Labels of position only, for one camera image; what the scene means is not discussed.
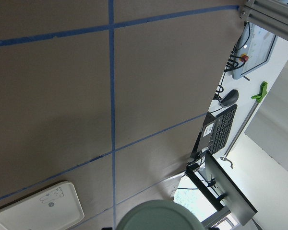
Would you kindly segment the pale green plastic cup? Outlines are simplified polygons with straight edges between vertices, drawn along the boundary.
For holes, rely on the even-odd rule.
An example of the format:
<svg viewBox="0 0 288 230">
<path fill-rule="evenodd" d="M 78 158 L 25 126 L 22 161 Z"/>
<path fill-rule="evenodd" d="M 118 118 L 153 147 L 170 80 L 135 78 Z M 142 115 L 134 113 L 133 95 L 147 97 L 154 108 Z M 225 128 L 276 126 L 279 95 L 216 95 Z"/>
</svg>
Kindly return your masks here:
<svg viewBox="0 0 288 230">
<path fill-rule="evenodd" d="M 185 207 L 168 200 L 152 200 L 128 211 L 117 230 L 203 230 L 204 226 Z"/>
</svg>

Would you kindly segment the white rabbit serving tray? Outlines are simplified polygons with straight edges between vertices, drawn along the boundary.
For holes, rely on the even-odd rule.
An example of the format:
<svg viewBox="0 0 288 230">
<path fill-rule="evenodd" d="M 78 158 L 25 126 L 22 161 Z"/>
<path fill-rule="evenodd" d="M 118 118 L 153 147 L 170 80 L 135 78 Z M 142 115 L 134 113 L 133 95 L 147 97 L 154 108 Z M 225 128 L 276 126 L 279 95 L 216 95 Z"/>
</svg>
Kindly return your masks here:
<svg viewBox="0 0 288 230">
<path fill-rule="evenodd" d="M 0 230 L 66 230 L 83 219 L 74 185 L 63 181 L 0 209 Z"/>
</svg>

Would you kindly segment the small black computer box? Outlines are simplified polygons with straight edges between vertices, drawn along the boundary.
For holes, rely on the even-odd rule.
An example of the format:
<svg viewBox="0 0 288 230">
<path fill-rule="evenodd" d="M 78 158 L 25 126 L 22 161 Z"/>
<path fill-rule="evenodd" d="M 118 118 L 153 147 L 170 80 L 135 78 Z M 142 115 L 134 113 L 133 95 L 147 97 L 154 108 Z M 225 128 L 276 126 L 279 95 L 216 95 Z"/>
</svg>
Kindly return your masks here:
<svg viewBox="0 0 288 230">
<path fill-rule="evenodd" d="M 210 112 L 208 112 L 204 119 L 202 129 L 199 132 L 199 135 L 193 147 L 193 153 L 197 153 L 198 151 L 209 146 L 215 123 L 216 117 L 214 117 Z"/>
</svg>

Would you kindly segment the black keyboard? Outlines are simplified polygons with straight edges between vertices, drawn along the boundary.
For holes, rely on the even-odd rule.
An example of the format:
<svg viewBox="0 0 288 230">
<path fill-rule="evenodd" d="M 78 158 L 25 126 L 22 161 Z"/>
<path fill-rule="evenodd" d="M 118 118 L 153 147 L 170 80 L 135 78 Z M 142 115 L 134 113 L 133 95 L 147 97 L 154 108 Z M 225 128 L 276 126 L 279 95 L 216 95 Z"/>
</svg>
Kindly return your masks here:
<svg viewBox="0 0 288 230">
<path fill-rule="evenodd" d="M 238 106 L 234 104 L 216 116 L 215 128 L 211 137 L 213 143 L 209 147 L 211 154 L 215 154 L 225 147 L 237 107 Z"/>
</svg>

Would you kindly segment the black computer mouse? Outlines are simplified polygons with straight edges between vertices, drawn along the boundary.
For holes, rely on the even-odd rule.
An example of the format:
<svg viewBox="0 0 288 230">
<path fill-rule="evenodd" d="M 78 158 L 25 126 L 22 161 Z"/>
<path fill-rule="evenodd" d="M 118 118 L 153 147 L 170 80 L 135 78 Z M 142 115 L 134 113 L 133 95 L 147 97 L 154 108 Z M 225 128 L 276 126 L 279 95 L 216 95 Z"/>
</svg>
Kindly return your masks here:
<svg viewBox="0 0 288 230">
<path fill-rule="evenodd" d="M 237 89 L 231 90 L 224 98 L 219 102 L 220 106 L 225 108 L 232 106 L 239 98 L 239 92 Z"/>
</svg>

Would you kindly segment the black monitor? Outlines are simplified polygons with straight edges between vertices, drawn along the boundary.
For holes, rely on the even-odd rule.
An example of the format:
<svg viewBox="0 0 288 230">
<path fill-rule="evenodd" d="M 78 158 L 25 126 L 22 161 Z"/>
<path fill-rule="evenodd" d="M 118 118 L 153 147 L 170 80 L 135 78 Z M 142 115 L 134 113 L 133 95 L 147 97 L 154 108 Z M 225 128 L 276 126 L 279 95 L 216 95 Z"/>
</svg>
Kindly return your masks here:
<svg viewBox="0 0 288 230">
<path fill-rule="evenodd" d="M 195 174 L 200 168 L 197 163 L 186 166 L 186 175 L 217 211 L 227 207 L 241 225 L 246 225 L 257 213 L 256 208 L 209 151 L 205 152 L 204 163 L 207 184 Z"/>
</svg>

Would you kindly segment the green clamp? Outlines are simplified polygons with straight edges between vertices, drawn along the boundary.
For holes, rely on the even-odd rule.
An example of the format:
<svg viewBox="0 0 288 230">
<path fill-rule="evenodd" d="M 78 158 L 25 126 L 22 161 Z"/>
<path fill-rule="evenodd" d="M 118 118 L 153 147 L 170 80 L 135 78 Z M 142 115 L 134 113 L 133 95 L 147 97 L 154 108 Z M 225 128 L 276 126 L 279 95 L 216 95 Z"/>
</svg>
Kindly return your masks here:
<svg viewBox="0 0 288 230">
<path fill-rule="evenodd" d="M 268 86 L 268 83 L 266 81 L 263 81 L 260 86 L 259 93 L 252 96 L 251 99 L 256 100 L 257 103 L 261 103 L 264 97 L 268 94 L 267 86 Z"/>
</svg>

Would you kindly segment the blue teach pendant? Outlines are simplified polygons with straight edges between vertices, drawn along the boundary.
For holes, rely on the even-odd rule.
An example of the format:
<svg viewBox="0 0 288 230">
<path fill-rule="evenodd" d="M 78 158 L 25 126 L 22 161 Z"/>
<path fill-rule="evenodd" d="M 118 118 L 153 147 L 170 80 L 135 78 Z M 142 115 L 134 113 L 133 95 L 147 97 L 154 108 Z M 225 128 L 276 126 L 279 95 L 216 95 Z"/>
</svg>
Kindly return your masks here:
<svg viewBox="0 0 288 230">
<path fill-rule="evenodd" d="M 277 39 L 275 34 L 253 23 L 246 23 L 230 55 L 230 60 L 233 61 L 232 78 L 238 80 L 265 65 L 272 55 Z"/>
</svg>

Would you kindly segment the aluminium frame post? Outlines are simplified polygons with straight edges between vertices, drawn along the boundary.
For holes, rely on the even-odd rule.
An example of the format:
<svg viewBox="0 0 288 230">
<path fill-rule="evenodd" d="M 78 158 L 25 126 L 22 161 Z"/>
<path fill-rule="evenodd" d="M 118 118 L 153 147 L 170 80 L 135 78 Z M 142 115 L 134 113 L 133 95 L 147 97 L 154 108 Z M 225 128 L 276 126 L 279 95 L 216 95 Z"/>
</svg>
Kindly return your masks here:
<svg viewBox="0 0 288 230">
<path fill-rule="evenodd" d="M 288 0 L 247 0 L 240 17 L 288 41 Z"/>
</svg>

